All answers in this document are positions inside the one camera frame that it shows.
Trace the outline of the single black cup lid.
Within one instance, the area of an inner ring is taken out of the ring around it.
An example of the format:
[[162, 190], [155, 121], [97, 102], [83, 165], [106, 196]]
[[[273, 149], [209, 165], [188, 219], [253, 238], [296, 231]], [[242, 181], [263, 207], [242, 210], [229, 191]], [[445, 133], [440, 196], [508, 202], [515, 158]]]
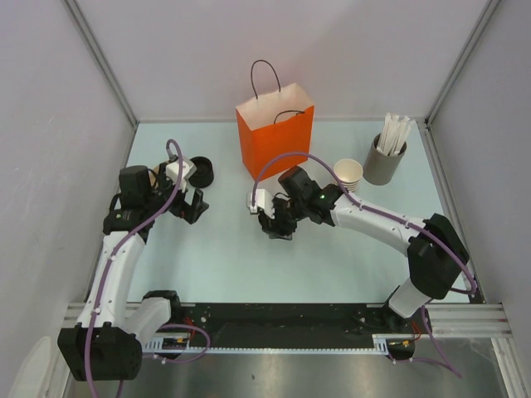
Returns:
[[272, 240], [292, 240], [297, 228], [294, 221], [271, 219], [266, 214], [260, 214], [258, 220], [262, 231]]

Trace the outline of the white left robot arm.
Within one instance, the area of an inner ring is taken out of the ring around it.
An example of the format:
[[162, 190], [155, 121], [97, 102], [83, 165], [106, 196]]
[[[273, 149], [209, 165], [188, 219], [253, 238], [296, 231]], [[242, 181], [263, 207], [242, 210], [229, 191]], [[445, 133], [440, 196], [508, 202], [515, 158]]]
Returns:
[[207, 210], [197, 189], [186, 201], [188, 179], [196, 171], [186, 159], [119, 172], [119, 192], [103, 224], [103, 247], [90, 295], [76, 323], [60, 330], [57, 345], [77, 381], [129, 381], [140, 370], [143, 349], [156, 332], [178, 329], [184, 310], [174, 290], [147, 292], [127, 315], [134, 270], [158, 216], [170, 212], [193, 224]]

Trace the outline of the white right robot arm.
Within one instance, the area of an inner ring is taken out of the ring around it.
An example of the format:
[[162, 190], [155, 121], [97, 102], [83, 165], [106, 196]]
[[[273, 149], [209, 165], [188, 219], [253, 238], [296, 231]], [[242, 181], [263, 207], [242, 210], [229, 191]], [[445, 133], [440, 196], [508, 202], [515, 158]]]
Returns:
[[320, 187], [298, 166], [278, 181], [284, 190], [280, 197], [259, 187], [247, 196], [250, 213], [271, 239], [291, 240], [299, 222], [308, 219], [360, 232], [405, 255], [409, 275], [382, 307], [382, 322], [391, 332], [403, 332], [419, 308], [444, 299], [460, 274], [468, 272], [470, 256], [443, 215], [435, 213], [428, 219], [399, 215], [336, 184]]

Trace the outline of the orange paper bag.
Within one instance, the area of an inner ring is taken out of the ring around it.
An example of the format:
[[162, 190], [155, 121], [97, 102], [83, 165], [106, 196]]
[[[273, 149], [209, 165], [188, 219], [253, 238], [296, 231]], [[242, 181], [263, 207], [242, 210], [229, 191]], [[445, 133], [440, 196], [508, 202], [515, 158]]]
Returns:
[[307, 160], [314, 101], [292, 83], [236, 107], [241, 158], [255, 181], [262, 181]]

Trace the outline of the brown pulp cup carrier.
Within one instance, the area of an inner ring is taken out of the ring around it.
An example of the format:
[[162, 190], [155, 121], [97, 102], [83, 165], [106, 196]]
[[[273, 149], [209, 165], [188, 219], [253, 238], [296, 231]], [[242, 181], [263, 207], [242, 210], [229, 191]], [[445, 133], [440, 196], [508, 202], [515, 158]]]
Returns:
[[160, 188], [164, 184], [164, 175], [160, 173], [159, 167], [150, 168], [150, 181], [153, 188]]

